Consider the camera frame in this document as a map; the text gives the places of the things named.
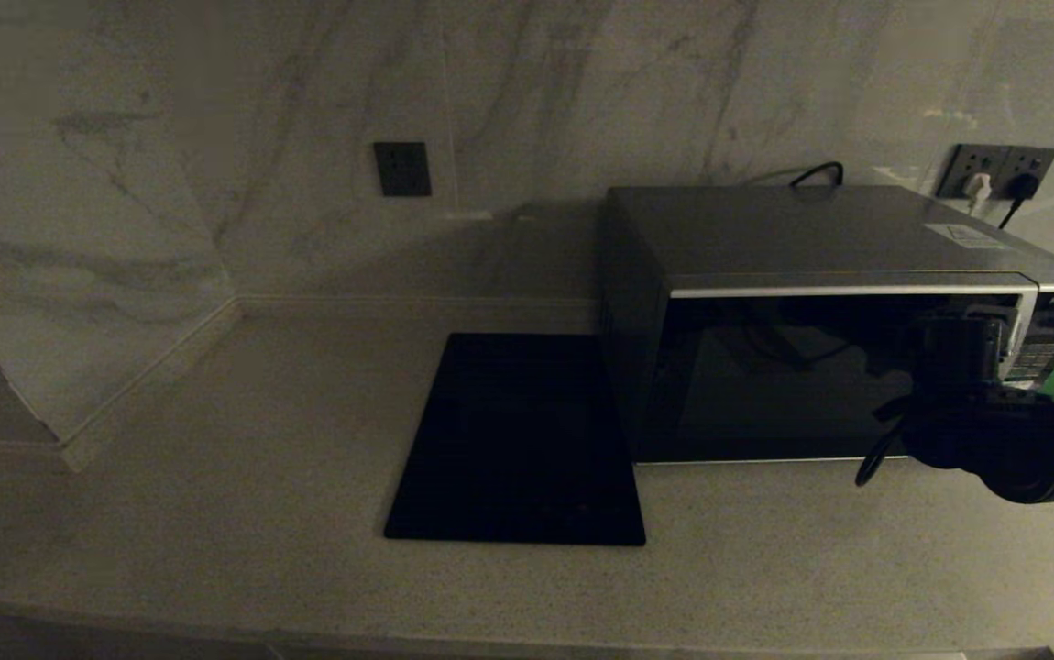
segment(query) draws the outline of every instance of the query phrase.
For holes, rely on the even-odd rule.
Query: marble backsplash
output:
[[[955,143],[1054,145],[1054,0],[124,7],[247,293],[586,297],[610,186],[929,193]],[[380,197],[377,139],[426,141],[433,197]],[[1054,251],[1054,171],[1012,230]]]
[[[0,365],[69,439],[233,293],[140,52],[0,3]]]
[[[610,186],[958,142],[1054,145],[1054,0],[0,0],[0,361],[65,435],[235,290],[591,297]]]

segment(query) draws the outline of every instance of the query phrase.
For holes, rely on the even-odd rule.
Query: microwave top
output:
[[[1054,291],[1051,252],[896,186],[612,188],[608,199],[674,297],[1000,274]]]

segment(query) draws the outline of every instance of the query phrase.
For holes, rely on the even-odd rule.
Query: wall socket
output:
[[[385,197],[428,197],[430,158],[425,142],[373,142],[376,174],[380,175],[380,192]]]
[[[992,200],[1010,200],[1012,179],[1021,174],[1034,174],[1043,182],[1043,175],[1054,158],[1050,147],[1003,147],[999,144],[959,144],[938,186],[938,197],[965,200],[963,185],[972,175],[992,175]]]

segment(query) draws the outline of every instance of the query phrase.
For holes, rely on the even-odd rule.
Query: black mat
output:
[[[644,544],[597,338],[452,334],[385,536]]]

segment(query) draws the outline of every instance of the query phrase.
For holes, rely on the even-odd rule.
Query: countertop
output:
[[[912,460],[638,467],[641,548],[382,536],[451,330],[241,322],[86,472],[0,475],[0,604],[174,629],[725,649],[1054,647],[1054,504]]]

